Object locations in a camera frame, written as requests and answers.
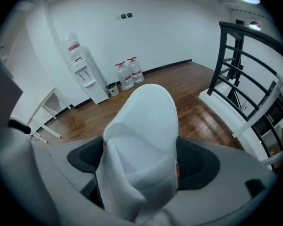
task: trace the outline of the black metal railing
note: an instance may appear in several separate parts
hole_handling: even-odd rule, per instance
[[[262,67],[267,69],[270,73],[273,75],[277,75],[276,71],[273,70],[271,67],[269,67],[267,64],[263,63],[261,60],[257,59],[256,57],[244,52],[243,49],[243,42],[244,42],[244,36],[251,37],[253,39],[256,39],[269,47],[273,48],[275,51],[277,51],[280,55],[283,56],[283,45],[278,42],[277,40],[273,39],[272,37],[252,30],[244,25],[238,25],[238,24],[232,24],[232,23],[226,23],[226,22],[219,22],[220,28],[221,28],[221,36],[220,36],[220,47],[219,47],[219,54],[216,64],[216,69],[211,81],[211,84],[208,88],[208,95],[211,95],[212,92],[217,93],[221,98],[223,98],[225,101],[227,101],[241,116],[245,121],[248,121],[250,117],[246,116],[243,111],[237,106],[236,103],[234,103],[231,100],[231,96],[234,92],[238,92],[242,97],[244,97],[253,107],[254,111],[253,114],[259,110],[259,105],[256,104],[251,98],[249,98],[244,92],[242,92],[238,88],[239,84],[239,77],[245,76],[248,80],[250,80],[255,86],[259,87],[264,93],[265,96],[269,96],[271,91],[268,91],[265,89],[258,81],[253,79],[251,75],[246,74],[242,71],[243,66],[241,65],[241,55],[247,56],[248,58],[254,60],[258,64],[260,64]],[[226,44],[227,42],[227,35],[230,34],[236,39],[235,47],[229,46]],[[233,51],[233,58],[225,58],[225,50],[230,49]],[[222,66],[225,65],[228,68],[225,70],[221,70]],[[230,76],[227,77],[222,76],[223,73],[229,71]],[[229,79],[236,79],[234,84],[230,83]],[[228,97],[223,95],[220,91],[215,89],[215,86],[221,82],[224,82],[228,86],[230,86],[231,89],[231,95],[229,94]],[[275,102],[275,106],[279,109],[280,113],[283,117],[283,102],[280,100],[280,98],[277,98]],[[260,119],[262,119],[266,125],[268,126],[269,130],[272,131],[274,137],[276,138],[276,141],[279,145],[279,148],[283,150],[283,145],[281,143],[281,140],[278,137],[278,134],[276,133],[274,127],[273,127],[273,121],[270,120],[270,117],[266,114],[264,114]],[[268,155],[270,157],[269,150],[264,142],[264,140],[261,137],[261,134],[259,133],[258,129],[255,125],[251,127],[259,140],[261,141],[261,144]]]

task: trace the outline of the ceiling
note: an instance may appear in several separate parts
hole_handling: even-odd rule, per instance
[[[231,11],[248,13],[253,17],[260,17],[269,21],[273,21],[272,16],[264,8],[262,4],[249,4],[242,0],[219,0],[227,6]]]

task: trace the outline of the white water dispenser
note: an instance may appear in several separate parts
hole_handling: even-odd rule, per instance
[[[109,92],[90,58],[84,58],[70,67],[70,71],[86,94],[99,104],[109,99]]]

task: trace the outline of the black mesh cushion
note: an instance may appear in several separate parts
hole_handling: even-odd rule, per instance
[[[180,177],[178,190],[199,189],[211,182],[220,170],[220,161],[211,151],[181,137],[177,138]]]
[[[99,166],[103,149],[103,137],[97,137],[68,153],[67,160],[80,171],[95,173]]]

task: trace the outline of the railing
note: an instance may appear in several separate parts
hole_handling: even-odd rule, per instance
[[[267,111],[270,108],[270,106],[275,105],[283,116],[283,102],[279,99],[280,92],[283,95],[283,78],[280,75],[278,75],[277,72],[273,70],[271,67],[269,67],[267,64],[263,63],[261,60],[257,59],[256,57],[244,52],[242,49],[243,49],[244,36],[251,37],[268,45],[282,56],[283,56],[283,45],[277,40],[273,39],[272,37],[264,33],[252,30],[243,25],[226,23],[226,22],[219,22],[219,25],[221,28],[219,54],[218,54],[218,59],[217,59],[217,64],[213,75],[213,79],[208,88],[208,95],[210,96],[212,92],[217,93],[221,98],[223,98],[226,102],[228,102],[237,111],[237,113],[239,113],[242,116],[242,118],[246,121],[246,123],[238,131],[233,133],[233,137],[237,137],[238,135],[243,133],[246,129],[251,127],[255,132],[255,134],[257,135],[257,137],[259,138],[266,154],[268,155],[268,157],[270,157],[271,155],[269,153],[268,147],[266,146],[264,140],[262,139],[262,135],[258,132],[254,124],[260,119],[264,120],[269,130],[273,133],[281,151],[283,151],[283,145],[281,143],[281,140],[273,127],[273,122],[271,121],[270,116],[268,116],[267,114]],[[228,34],[232,35],[236,39],[235,47],[226,44]],[[225,58],[226,49],[233,50],[233,58]],[[253,79],[249,74],[246,74],[245,72],[242,71],[243,66],[241,65],[241,55],[247,56],[248,58],[254,60],[255,62],[260,64],[262,67],[267,69],[270,73],[272,73],[279,79],[279,81],[277,82],[277,84],[275,85],[272,91],[268,91],[259,82]],[[225,70],[221,70],[223,65],[227,66],[228,68]],[[227,77],[222,76],[222,74],[227,71],[229,72],[228,76]],[[259,87],[265,93],[267,99],[262,105],[256,104],[251,98],[249,98],[244,92],[242,92],[238,88],[240,75],[245,76],[255,86]],[[232,79],[232,78],[236,79],[234,84],[228,81],[228,79]],[[224,82],[225,84],[230,86],[232,88],[231,90],[232,94],[238,92],[241,96],[243,96],[246,99],[246,101],[249,104],[251,104],[254,107],[254,112],[252,113],[253,114],[252,117],[248,118],[241,110],[241,108],[239,108],[236,103],[230,100],[230,96],[232,95],[226,97],[224,94],[222,94],[217,89],[215,89],[215,86],[220,82]]]

